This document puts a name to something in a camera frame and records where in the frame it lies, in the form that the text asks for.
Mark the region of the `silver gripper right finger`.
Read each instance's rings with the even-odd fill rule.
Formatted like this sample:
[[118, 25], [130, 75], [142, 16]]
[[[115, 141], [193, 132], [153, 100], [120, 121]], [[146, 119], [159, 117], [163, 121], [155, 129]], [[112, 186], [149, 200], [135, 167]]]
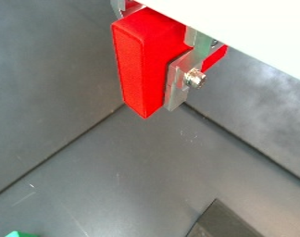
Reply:
[[191, 27], [186, 27], [183, 43], [190, 49], [167, 68], [163, 106], [169, 111], [186, 101], [190, 88], [203, 86], [205, 71], [223, 56], [223, 44]]

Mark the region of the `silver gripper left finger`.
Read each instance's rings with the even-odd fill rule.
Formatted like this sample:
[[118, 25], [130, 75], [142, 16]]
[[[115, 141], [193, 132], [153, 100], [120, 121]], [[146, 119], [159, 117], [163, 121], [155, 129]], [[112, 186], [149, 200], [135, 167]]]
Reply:
[[135, 0], [110, 0], [110, 5], [118, 19], [131, 15], [142, 8]]

